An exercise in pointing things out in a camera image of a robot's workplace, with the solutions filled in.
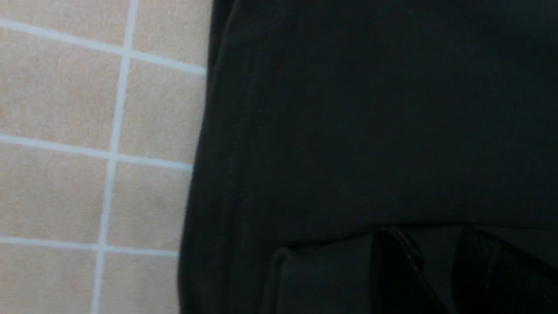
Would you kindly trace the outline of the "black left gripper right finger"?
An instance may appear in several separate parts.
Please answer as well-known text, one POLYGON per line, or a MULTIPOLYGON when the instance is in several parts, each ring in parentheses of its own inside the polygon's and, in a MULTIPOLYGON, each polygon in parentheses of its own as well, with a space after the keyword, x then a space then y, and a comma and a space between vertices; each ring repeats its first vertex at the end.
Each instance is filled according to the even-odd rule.
POLYGON ((454 256, 453 298, 460 314, 555 314, 557 269, 467 227, 454 256))

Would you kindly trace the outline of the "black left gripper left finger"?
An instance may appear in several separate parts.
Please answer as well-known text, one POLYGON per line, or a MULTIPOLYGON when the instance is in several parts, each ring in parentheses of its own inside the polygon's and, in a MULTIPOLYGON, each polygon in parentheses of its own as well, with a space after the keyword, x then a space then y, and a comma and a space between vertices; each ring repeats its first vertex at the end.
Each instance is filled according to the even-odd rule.
POLYGON ((373 314, 449 314, 424 276, 424 255, 399 229, 382 229, 371 239, 369 300, 373 314))

